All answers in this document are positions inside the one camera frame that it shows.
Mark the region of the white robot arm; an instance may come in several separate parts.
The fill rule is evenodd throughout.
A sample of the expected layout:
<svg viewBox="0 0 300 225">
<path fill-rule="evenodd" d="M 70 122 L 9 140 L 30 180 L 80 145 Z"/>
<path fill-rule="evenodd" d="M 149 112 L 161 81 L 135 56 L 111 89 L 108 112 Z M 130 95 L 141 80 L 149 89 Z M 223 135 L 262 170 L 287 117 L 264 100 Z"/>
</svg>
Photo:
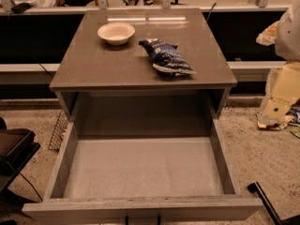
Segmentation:
<svg viewBox="0 0 300 225">
<path fill-rule="evenodd" d="M 259 116 L 259 121 L 269 126 L 281 123 L 300 99 L 300 0 L 294 0 L 278 22 L 257 36 L 256 42 L 264 46 L 274 44 L 276 55 L 286 60 Z"/>
</svg>

